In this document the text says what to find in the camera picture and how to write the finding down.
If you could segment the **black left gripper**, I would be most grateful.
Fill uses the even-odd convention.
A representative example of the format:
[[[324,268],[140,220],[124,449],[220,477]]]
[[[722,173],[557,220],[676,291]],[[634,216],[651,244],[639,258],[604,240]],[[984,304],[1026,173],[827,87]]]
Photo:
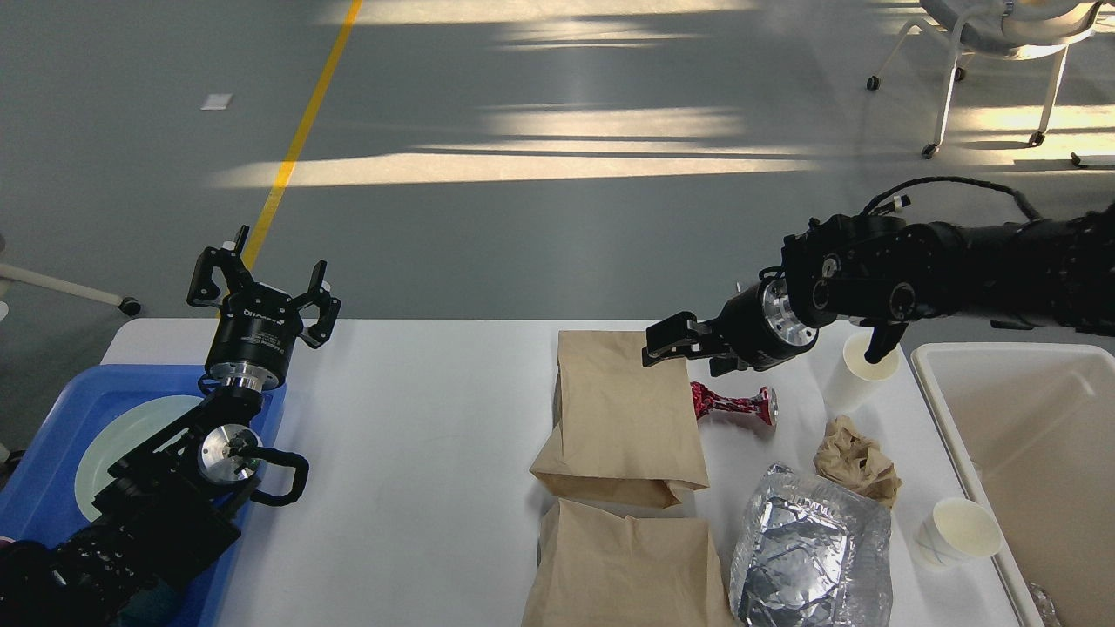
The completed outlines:
[[[206,357],[211,380],[226,380],[246,373],[264,390],[281,388],[294,356],[295,339],[312,349],[330,341],[341,301],[326,281],[328,263],[319,260],[303,295],[262,291],[242,259],[250,226],[242,225],[232,247],[209,245],[198,255],[186,303],[193,308],[219,308],[219,330]],[[303,321],[303,310],[317,311],[317,320]]]

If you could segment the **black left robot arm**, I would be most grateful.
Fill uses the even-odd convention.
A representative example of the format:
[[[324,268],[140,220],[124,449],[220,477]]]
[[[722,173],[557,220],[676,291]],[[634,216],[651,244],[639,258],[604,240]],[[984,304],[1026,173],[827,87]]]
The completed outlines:
[[[287,507],[303,495],[309,461],[270,448],[251,428],[266,390],[281,388],[298,339],[319,348],[341,302],[327,263],[304,293],[255,280],[242,259],[248,226],[198,255],[190,306],[219,309],[198,378],[203,398],[108,467],[97,517],[54,548],[3,546],[4,626],[107,626],[142,590],[187,586],[240,538],[248,502]]]

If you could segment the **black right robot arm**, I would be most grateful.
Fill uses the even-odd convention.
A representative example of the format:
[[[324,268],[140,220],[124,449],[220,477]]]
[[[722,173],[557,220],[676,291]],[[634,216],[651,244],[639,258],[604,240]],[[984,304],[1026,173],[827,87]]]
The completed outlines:
[[[1014,197],[1021,223],[956,226],[909,223],[906,181],[854,215],[811,219],[785,237],[780,263],[698,320],[673,314],[644,332],[644,367],[658,361],[709,360],[712,376],[765,372],[808,353],[823,327],[849,319],[867,327],[864,360],[883,361],[909,325],[961,316],[995,328],[1067,327],[1092,336],[1114,328],[1112,209],[1083,218],[1043,219],[1027,197]]]

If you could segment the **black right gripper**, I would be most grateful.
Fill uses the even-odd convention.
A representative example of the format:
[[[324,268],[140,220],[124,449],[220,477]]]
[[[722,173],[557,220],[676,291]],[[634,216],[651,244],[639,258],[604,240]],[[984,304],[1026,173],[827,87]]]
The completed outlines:
[[[766,279],[723,306],[716,332],[694,314],[673,314],[644,329],[642,365],[708,360],[712,377],[733,372],[766,372],[791,361],[820,340],[820,329],[794,314],[784,279]],[[724,354],[724,343],[731,354]]]

